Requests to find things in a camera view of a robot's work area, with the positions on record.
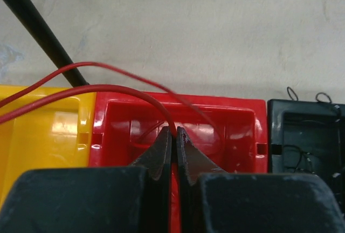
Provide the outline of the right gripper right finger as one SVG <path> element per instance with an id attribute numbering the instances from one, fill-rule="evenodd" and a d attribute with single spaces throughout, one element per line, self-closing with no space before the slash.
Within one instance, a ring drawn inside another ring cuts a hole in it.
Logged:
<path id="1" fill-rule="evenodd" d="M 330 188 L 308 174 L 228 173 L 176 137 L 182 232 L 344 232 Z"/>

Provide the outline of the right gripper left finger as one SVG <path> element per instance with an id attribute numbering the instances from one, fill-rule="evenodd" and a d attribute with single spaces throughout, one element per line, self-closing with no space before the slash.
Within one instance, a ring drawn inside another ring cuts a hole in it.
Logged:
<path id="1" fill-rule="evenodd" d="M 1 232 L 168 232 L 172 142 L 163 127 L 124 167 L 24 172 L 1 208 Z"/>

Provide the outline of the red plastic bin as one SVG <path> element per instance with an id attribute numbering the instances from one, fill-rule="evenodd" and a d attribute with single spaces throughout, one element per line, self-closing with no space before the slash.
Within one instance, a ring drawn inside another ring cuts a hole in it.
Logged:
<path id="1" fill-rule="evenodd" d="M 176 126 L 216 165 L 230 173 L 265 173 L 268 169 L 266 104 L 263 100 L 189 95 L 211 121 L 164 93 L 153 93 Z M 152 105 L 129 95 L 96 95 L 89 165 L 126 166 L 155 141 L 167 125 Z"/>

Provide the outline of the yellow plastic bin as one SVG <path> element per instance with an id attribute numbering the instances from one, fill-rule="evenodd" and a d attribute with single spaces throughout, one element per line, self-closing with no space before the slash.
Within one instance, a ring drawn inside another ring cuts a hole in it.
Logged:
<path id="1" fill-rule="evenodd" d="M 56 101 L 1 125 L 1 201 L 31 169 L 86 167 L 95 93 Z"/>

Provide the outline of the black plastic bin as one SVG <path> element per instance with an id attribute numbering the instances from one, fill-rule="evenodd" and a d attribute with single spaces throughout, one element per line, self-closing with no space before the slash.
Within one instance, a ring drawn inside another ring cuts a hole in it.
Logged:
<path id="1" fill-rule="evenodd" d="M 271 99 L 268 171 L 320 177 L 344 207 L 344 105 Z"/>

